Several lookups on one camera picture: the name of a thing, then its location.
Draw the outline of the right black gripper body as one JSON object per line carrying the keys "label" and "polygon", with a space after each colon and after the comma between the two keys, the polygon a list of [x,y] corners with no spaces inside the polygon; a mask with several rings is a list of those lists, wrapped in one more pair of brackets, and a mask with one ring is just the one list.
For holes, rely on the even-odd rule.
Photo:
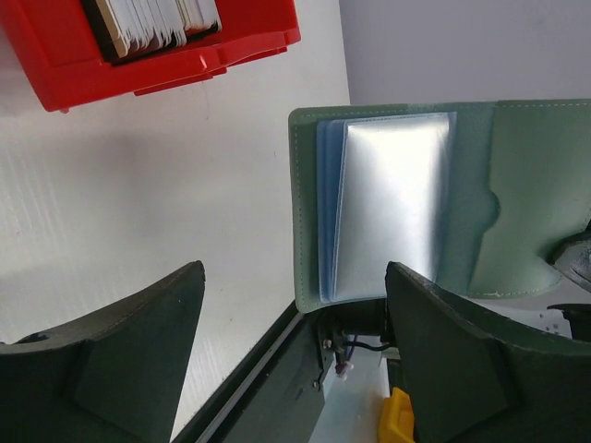
{"label": "right black gripper body", "polygon": [[[563,277],[590,295],[590,231],[566,237],[551,253],[548,263]],[[549,309],[560,310],[570,323],[574,340],[590,341],[590,302],[559,303]]]}

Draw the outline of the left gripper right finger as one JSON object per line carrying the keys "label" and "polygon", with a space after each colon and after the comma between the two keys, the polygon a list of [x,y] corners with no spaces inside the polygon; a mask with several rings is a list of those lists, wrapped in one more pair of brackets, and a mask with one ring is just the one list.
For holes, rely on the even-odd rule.
{"label": "left gripper right finger", "polygon": [[385,286],[420,441],[589,441],[589,342],[501,316],[401,263]]}

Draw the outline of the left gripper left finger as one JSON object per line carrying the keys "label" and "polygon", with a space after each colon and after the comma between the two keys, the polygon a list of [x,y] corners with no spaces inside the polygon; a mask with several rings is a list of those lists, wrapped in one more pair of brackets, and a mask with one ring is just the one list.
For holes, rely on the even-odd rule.
{"label": "left gripper left finger", "polygon": [[169,441],[204,290],[204,266],[193,261],[88,315],[2,344],[2,441]]}

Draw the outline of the red plastic card bin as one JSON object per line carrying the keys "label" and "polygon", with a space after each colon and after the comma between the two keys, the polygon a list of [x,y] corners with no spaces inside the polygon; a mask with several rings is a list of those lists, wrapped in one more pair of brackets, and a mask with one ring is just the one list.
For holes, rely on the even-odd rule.
{"label": "red plastic card bin", "polygon": [[292,1],[216,5],[219,31],[119,65],[103,58],[80,1],[4,1],[1,26],[48,112],[211,79],[231,66],[284,53],[301,39]]}

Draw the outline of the green leather card holder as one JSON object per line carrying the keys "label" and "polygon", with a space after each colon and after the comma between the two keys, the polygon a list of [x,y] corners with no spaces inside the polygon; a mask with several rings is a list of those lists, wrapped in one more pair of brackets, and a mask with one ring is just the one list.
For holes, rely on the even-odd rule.
{"label": "green leather card holder", "polygon": [[300,311],[384,297],[390,262],[477,300],[571,282],[548,260],[590,231],[588,100],[299,108],[288,130]]}

